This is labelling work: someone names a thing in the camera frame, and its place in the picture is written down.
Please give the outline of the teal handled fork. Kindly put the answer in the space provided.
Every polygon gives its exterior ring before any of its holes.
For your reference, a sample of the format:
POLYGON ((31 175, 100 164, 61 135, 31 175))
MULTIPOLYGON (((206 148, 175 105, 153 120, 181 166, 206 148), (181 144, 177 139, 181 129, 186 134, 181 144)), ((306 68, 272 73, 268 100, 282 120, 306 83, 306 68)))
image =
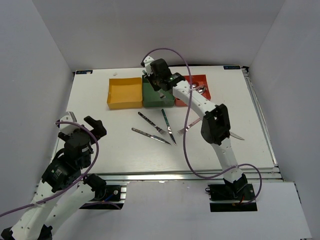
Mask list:
POLYGON ((168 98, 162 90, 155 91, 150 81, 148 80, 148 75, 142 72, 142 98, 145 107, 150 107, 151 105, 163 105, 168 103, 168 98))

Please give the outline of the teal handled spoon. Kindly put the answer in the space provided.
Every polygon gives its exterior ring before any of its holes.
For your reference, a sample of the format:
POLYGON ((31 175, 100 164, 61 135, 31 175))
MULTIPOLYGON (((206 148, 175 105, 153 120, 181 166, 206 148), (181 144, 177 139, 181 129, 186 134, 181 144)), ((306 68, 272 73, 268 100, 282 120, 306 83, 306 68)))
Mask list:
POLYGON ((202 86, 199 86, 196 91, 199 93, 199 94, 204 94, 206 92, 207 88, 205 85, 202 85, 202 86))

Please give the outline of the black patterned handle knife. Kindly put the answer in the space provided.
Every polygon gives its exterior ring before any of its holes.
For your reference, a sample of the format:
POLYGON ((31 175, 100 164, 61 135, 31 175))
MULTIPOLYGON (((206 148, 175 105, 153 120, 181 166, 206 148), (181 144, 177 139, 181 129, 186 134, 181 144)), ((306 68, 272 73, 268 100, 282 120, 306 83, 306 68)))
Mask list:
POLYGON ((134 128, 134 127, 132 127, 131 130, 132 130, 133 132, 138 133, 138 134, 141 134, 141 135, 143 135, 143 136, 145 136, 145 137, 147 137, 147 138, 150 138, 150 139, 153 139, 153 140, 156 140, 156 141, 159 141, 159 142, 161 142, 161 143, 164 143, 164 144, 167 144, 167 145, 170 145, 170 146, 171 146, 171 143, 169 143, 168 141, 166 141, 165 139, 163 139, 163 138, 161 138, 161 137, 158 137, 158 136, 156 136, 156 135, 151 135, 151 134, 149 134, 149 133, 146 133, 146 132, 144 132, 144 131, 142 131, 142 130, 139 130, 139 129, 136 129, 136 128, 134 128))

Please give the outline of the pink handled fork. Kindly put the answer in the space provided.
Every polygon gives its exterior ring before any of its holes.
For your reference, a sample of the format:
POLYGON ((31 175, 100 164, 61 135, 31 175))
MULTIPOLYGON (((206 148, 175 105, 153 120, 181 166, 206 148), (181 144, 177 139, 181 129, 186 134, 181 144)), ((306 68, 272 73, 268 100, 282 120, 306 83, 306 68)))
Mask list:
POLYGON ((193 122, 191 122, 189 125, 187 125, 186 127, 180 129, 177 131, 179 136, 182 136, 184 134, 184 132, 187 132, 190 128, 192 128, 193 126, 195 126, 197 123, 199 123, 201 121, 200 118, 194 120, 193 122))

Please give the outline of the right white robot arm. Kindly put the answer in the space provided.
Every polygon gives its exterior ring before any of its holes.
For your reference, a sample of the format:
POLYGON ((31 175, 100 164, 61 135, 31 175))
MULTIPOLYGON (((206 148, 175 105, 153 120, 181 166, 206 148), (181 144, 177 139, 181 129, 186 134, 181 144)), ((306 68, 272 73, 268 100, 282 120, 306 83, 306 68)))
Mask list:
POLYGON ((147 56, 141 63, 144 76, 155 91, 163 90, 183 101, 202 121, 201 136, 214 149, 222 172, 226 195, 236 200, 244 193, 248 184, 243 171, 239 169, 230 140, 230 119, 224 104, 216 105, 198 93, 190 81, 179 73, 172 73, 162 58, 147 56))

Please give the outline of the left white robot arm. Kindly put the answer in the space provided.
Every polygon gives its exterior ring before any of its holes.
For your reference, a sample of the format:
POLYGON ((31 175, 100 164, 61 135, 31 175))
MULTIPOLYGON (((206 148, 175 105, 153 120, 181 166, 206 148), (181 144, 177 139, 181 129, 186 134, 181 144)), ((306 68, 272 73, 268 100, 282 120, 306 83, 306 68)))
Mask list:
POLYGON ((54 231, 86 202, 105 196, 106 182, 88 172, 97 161, 98 141, 107 130, 101 120, 91 116, 84 121, 91 130, 67 115, 56 121, 64 146, 42 174, 32 202, 16 208, 25 212, 15 225, 2 231, 2 240, 50 240, 54 231))

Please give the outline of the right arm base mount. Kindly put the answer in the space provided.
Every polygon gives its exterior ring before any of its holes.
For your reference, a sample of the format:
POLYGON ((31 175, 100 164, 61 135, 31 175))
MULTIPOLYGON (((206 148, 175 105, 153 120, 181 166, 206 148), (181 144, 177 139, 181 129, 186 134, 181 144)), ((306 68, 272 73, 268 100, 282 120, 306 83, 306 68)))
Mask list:
POLYGON ((209 195, 209 206, 212 213, 258 211, 256 201, 251 201, 255 197, 252 184, 245 186, 236 195, 224 184, 210 184, 205 191, 209 195))

